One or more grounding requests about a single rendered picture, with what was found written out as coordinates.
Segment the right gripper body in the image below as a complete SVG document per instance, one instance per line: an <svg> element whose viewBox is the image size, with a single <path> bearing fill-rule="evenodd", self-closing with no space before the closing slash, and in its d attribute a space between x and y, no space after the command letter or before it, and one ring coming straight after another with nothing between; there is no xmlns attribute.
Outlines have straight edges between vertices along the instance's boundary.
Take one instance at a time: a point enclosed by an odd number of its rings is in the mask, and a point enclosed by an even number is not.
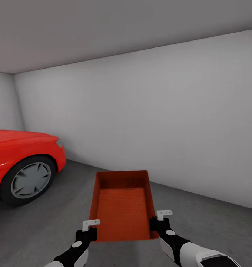
<svg viewBox="0 0 252 267"><path fill-rule="evenodd" d="M157 231L158 233L159 233L159 228L162 225L166 225L167 227L170 227L168 218L164 218L163 221L158 221L156 218L152 218L149 220L149 223L150 223L150 230Z"/></svg>

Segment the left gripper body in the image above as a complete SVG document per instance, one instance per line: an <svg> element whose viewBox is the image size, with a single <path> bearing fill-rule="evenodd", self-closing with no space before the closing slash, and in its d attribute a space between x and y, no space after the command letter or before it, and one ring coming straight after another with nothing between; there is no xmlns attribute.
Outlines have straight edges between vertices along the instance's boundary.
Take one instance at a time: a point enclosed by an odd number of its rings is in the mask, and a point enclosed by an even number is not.
<svg viewBox="0 0 252 267"><path fill-rule="evenodd" d="M76 232L76 240L80 237L87 237L89 240L89 244L92 241L97 240L97 228L89 228L89 231L83 232L82 230L78 230Z"/></svg>

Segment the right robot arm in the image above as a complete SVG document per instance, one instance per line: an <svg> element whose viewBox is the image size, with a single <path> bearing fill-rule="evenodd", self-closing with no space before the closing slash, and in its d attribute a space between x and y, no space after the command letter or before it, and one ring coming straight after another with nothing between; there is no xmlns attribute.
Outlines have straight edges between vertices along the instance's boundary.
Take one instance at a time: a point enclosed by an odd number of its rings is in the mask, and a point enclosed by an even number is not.
<svg viewBox="0 0 252 267"><path fill-rule="evenodd" d="M149 220L150 230L157 231L163 252L180 267L241 267L231 257L186 240L170 228L171 210L157 211L156 218Z"/></svg>

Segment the storage box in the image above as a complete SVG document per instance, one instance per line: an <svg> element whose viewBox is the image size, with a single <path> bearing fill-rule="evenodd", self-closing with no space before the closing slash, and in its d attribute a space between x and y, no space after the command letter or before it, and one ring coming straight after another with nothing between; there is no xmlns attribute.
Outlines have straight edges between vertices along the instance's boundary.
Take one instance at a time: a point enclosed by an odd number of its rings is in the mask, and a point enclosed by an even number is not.
<svg viewBox="0 0 252 267"><path fill-rule="evenodd" d="M147 170L97 172L89 220L99 219L97 240L139 241L159 238L150 230L156 218Z"/></svg>

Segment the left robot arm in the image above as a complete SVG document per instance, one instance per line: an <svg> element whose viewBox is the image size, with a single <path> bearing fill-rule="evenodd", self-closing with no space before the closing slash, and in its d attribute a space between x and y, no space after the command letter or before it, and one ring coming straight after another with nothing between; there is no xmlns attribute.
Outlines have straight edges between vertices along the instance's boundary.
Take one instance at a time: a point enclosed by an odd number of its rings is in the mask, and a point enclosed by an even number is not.
<svg viewBox="0 0 252 267"><path fill-rule="evenodd" d="M99 219L84 221L82 230L76 232L76 241L71 248L44 267L84 267L88 259L88 246L97 240L97 228L89 226L99 224Z"/></svg>

